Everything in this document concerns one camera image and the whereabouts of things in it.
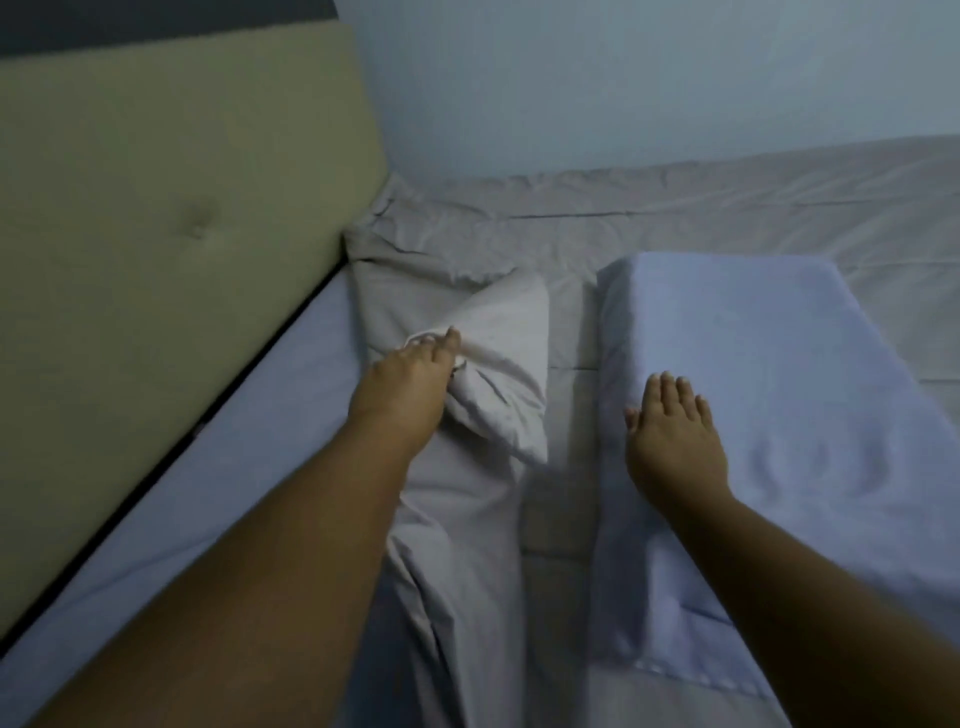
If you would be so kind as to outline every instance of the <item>finger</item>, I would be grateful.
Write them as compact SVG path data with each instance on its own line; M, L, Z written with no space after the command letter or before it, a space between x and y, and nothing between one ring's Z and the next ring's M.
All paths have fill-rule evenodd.
M650 375L646 389L643 390L643 414L663 414L663 403L660 400L660 375Z
M707 429L713 429L713 413L710 411L710 403L702 395L697 395L697 411L700 413L700 419Z
M697 412L697 402L693 397L693 387L685 376L677 379L677 395L680 397L680 407L686 416L695 423L700 422L700 413Z
M457 354L460 353L461 336L460 331L450 327L446 336L441 339L433 350L433 360L438 364L443 364L447 369L453 369L457 361Z
M627 431L633 434L640 427L640 411L633 407L627 407L623 410L623 424L627 426Z
M669 372L660 375L660 401L663 402L664 414L676 415L682 411L680 393L677 392L677 382L674 381L673 375Z

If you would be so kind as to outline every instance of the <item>headboard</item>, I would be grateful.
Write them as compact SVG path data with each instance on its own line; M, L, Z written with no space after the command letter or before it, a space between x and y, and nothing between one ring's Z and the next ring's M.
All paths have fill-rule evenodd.
M336 265L386 162L351 34L0 63L0 633Z

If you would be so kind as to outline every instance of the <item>upholstered headboard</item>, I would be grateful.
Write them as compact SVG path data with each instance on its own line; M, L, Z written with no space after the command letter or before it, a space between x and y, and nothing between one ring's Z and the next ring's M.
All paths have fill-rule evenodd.
M0 633L338 262L385 176L337 22L0 63Z

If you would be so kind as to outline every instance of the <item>wrinkled fabric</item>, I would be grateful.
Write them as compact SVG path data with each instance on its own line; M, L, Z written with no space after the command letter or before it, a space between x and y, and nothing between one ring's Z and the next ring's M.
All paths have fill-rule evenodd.
M447 411L519 460L545 465L550 300L543 279L514 271L408 343L442 337L451 327L460 331L462 348L447 387Z
M517 267L549 293L547 467L516 469L503 448L450 420L415 462L395 523L396 541L417 541L403 551L413 565L404 605L424 644L451 645L443 652L471 725L619 728L638 716L678 728L784 725L771 701L588 656L596 273L643 251L822 255L957 424L958 198L960 136L430 193L387 182L347 232L370 357ZM431 620L425 604L446 606Z
M598 287L595 657L773 695L627 475L623 408L665 370L709 399L736 497L960 646L960 443L832 264L648 253Z

